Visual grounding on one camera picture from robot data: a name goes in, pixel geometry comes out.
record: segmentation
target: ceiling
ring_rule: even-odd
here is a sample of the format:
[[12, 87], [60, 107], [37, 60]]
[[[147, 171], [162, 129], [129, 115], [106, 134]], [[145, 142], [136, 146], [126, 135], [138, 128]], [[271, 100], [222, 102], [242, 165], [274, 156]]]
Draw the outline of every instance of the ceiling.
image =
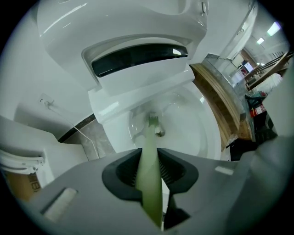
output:
[[[275, 19], [268, 11], [259, 5], [252, 34], [244, 48], [255, 62], [267, 63], [289, 49], [289, 43], [281, 29], [273, 36], [268, 35], [267, 31], [274, 22]], [[265, 41], [259, 45], [257, 44], [257, 40], [261, 37]]]

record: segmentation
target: red item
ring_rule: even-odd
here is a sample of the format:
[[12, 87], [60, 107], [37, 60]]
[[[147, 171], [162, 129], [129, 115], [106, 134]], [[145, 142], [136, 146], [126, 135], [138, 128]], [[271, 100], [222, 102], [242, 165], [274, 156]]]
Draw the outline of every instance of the red item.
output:
[[259, 93], [260, 93], [261, 96], [267, 97], [267, 94], [265, 92], [260, 91]]
[[250, 110], [250, 115], [251, 115], [251, 117], [255, 117], [256, 115], [261, 114], [265, 111], [266, 111], [266, 108], [263, 106], [263, 104], [261, 104], [259, 107], [255, 108], [255, 109], [252, 108]]

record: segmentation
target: white cable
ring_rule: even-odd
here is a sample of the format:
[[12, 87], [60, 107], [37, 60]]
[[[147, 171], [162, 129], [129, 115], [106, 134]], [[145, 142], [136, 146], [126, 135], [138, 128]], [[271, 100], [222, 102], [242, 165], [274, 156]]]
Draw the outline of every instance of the white cable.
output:
[[73, 126], [73, 128], [75, 128], [78, 132], [80, 132], [84, 137], [86, 137], [89, 141], [91, 141], [91, 143], [92, 143], [92, 145], [93, 145], [93, 148], [94, 148], [94, 150], [95, 150], [95, 153], [96, 153], [96, 155], [97, 155], [97, 157], [99, 158], [99, 154], [98, 154], [98, 152], [97, 152], [97, 150], [96, 150], [96, 148], [95, 148], [95, 145], [94, 145], [94, 142], [89, 138], [89, 137], [87, 137], [85, 134], [83, 134], [79, 129], [77, 129], [76, 127], [75, 127], [75, 125], [73, 125], [67, 118], [65, 118], [64, 116], [62, 116], [60, 113], [58, 113], [58, 112], [56, 112], [55, 110], [53, 110], [51, 107], [53, 106], [53, 102], [44, 102], [44, 104], [45, 104], [45, 106], [49, 109], [49, 110], [51, 110], [52, 112], [54, 112], [54, 113], [56, 113], [58, 116], [60, 116], [60, 117], [62, 117], [64, 120], [66, 120], [69, 124], [71, 124], [72, 126]]

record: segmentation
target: gray plastic surface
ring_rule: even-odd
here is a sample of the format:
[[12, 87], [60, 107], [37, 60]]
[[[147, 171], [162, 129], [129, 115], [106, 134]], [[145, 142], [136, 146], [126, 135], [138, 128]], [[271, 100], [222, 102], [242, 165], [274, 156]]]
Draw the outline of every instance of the gray plastic surface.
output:
[[73, 188], [78, 194], [57, 222], [61, 227], [78, 234], [159, 233], [160, 228], [146, 215], [139, 202], [118, 199], [102, 182], [105, 166], [130, 152], [107, 156], [70, 169], [42, 189], [30, 201], [30, 205], [42, 213], [64, 188]]
[[[199, 172], [186, 193], [173, 195], [176, 207], [190, 218], [166, 234], [236, 234], [257, 223], [282, 194], [294, 166], [294, 138], [277, 137], [256, 151], [244, 153], [239, 162], [225, 162], [166, 150]], [[56, 226], [60, 234], [159, 234], [138, 202], [123, 201], [103, 185], [106, 165], [132, 151], [80, 164], [45, 187], [31, 205], [42, 212], [66, 187], [79, 193]], [[220, 173], [217, 166], [233, 170]]]

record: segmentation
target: ceiling light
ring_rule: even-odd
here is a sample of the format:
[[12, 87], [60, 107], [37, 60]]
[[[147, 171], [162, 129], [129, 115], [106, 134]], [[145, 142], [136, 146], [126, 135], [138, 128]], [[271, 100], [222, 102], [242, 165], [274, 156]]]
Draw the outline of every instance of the ceiling light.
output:
[[281, 26], [277, 23], [277, 22], [274, 22], [272, 24], [272, 26], [270, 27], [270, 29], [267, 31], [267, 33], [272, 36], [274, 35], [277, 31], [279, 31], [281, 29]]
[[258, 39], [258, 41], [257, 41], [257, 43], [258, 44], [261, 44], [261, 43], [263, 43], [265, 40], [263, 39], [263, 38], [260, 38], [260, 39]]

